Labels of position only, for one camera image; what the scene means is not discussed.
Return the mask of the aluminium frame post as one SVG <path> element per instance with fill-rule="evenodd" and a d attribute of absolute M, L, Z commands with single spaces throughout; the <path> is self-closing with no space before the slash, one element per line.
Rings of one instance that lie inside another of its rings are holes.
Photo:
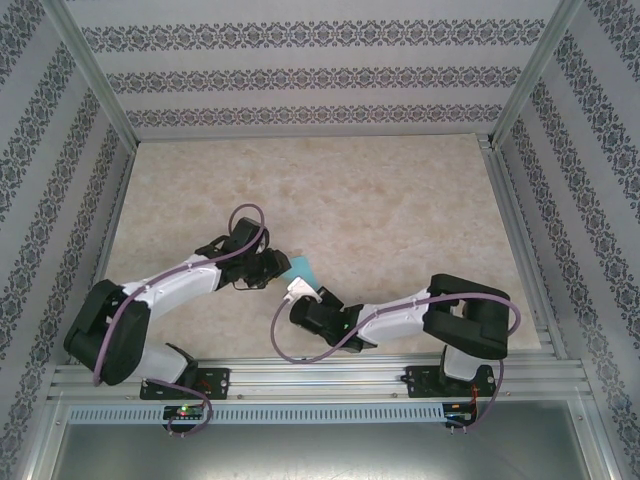
<path fill-rule="evenodd" d="M 507 100 L 492 133 L 490 143 L 494 149 L 501 146 L 509 134 L 512 125 L 524 108 L 529 95 L 553 57 L 566 30 L 572 23 L 583 0 L 559 0 L 559 3 L 545 27 L 538 44 L 516 82 L 514 90 Z"/>
<path fill-rule="evenodd" d="M 57 33 L 73 56 L 84 79 L 93 90 L 111 125 L 125 148 L 132 152 L 140 143 L 106 74 L 99 65 L 81 28 L 74 20 L 65 0 L 39 0 Z"/>

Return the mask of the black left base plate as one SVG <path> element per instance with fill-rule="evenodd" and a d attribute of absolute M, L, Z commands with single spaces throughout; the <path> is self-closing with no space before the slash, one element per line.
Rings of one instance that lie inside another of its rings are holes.
<path fill-rule="evenodd" d="M 230 370 L 226 368 L 198 368 L 186 379 L 185 386 L 206 396 L 209 400 L 226 400 L 230 386 Z M 197 400 L 199 396 L 175 387 L 162 386 L 146 380 L 139 391 L 142 400 Z"/>

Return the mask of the grey metal tray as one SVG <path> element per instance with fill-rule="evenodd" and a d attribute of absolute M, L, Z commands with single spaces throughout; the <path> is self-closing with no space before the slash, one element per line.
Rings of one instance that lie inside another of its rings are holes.
<path fill-rule="evenodd" d="M 451 434 L 431 424 L 71 425 L 37 480 L 609 480 L 557 420 Z"/>

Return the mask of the aluminium side rail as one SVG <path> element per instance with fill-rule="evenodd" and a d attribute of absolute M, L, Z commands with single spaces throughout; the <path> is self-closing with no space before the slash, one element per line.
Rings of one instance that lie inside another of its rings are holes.
<path fill-rule="evenodd" d="M 564 347 L 504 161 L 492 146 L 487 134 L 477 134 L 476 139 L 509 239 L 532 320 L 536 327 L 544 328 L 549 334 L 554 356 L 560 360 L 567 360 L 569 356 Z"/>

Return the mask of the right controller board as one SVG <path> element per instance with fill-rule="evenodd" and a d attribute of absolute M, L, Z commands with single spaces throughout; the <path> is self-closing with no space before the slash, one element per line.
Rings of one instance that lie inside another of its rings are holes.
<path fill-rule="evenodd" d="M 468 428 L 478 418 L 476 403 L 444 403 L 445 425 L 453 428 Z"/>

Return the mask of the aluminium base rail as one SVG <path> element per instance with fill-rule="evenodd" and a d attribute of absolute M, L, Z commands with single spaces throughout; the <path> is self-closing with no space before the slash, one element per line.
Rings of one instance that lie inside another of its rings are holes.
<path fill-rule="evenodd" d="M 436 355 L 364 355 L 332 357 L 311 365 L 293 365 L 280 358 L 203 361 L 205 368 L 230 371 L 227 400 L 237 402 L 309 401 L 382 402 L 408 400 L 400 381 L 412 365 L 437 366 Z M 91 372 L 80 365 L 54 370 L 46 400 L 67 403 L 131 402 L 139 400 L 140 382 L 95 387 Z M 593 395 L 583 363 L 551 354 L 516 354 L 504 361 L 499 398 L 507 400 L 571 400 Z"/>

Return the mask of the left controller board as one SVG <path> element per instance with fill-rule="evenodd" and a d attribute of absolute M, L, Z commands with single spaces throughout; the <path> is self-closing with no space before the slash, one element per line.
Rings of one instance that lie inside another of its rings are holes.
<path fill-rule="evenodd" d="M 166 406 L 163 411 L 163 419 L 178 419 L 185 421 L 199 421 L 204 418 L 204 409 L 197 405 Z"/>

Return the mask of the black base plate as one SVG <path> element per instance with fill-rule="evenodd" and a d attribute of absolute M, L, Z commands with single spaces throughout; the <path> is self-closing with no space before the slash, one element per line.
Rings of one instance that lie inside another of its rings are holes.
<path fill-rule="evenodd" d="M 481 365 L 472 380 L 447 377 L 440 366 L 407 366 L 400 380 L 406 384 L 410 398 L 489 398 L 496 391 L 497 377 L 489 365 Z"/>
<path fill-rule="evenodd" d="M 186 379 L 185 386 L 206 396 L 209 400 L 226 400 L 230 386 L 230 370 L 226 368 L 198 368 Z M 162 386 L 146 380 L 139 391 L 142 400 L 197 400 L 199 396 L 175 387 Z"/>

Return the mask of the teal paper sheet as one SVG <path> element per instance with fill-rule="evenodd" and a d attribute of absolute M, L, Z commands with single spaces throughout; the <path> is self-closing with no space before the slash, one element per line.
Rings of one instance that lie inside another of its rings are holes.
<path fill-rule="evenodd" d="M 300 277 L 308 283 L 315 291 L 320 288 L 320 284 L 313 272 L 309 260 L 305 256 L 297 256 L 289 259 L 290 268 L 280 275 L 280 279 L 291 283 Z"/>

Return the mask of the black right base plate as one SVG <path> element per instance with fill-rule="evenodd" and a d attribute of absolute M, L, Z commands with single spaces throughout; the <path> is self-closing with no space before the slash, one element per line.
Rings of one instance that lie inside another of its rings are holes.
<path fill-rule="evenodd" d="M 496 391 L 497 377 L 489 365 L 481 365 L 472 380 L 447 377 L 440 366 L 407 366 L 400 380 L 406 384 L 410 398 L 489 398 Z"/>

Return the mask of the controller board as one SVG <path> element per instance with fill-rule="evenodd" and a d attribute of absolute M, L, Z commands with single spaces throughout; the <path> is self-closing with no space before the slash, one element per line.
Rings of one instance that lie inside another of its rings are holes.
<path fill-rule="evenodd" d="M 204 418 L 204 409 L 197 405 L 166 406 L 163 411 L 163 419 L 178 419 L 185 421 L 199 421 Z"/>
<path fill-rule="evenodd" d="M 445 425 L 453 428 L 468 428 L 478 418 L 476 403 L 444 403 Z"/>

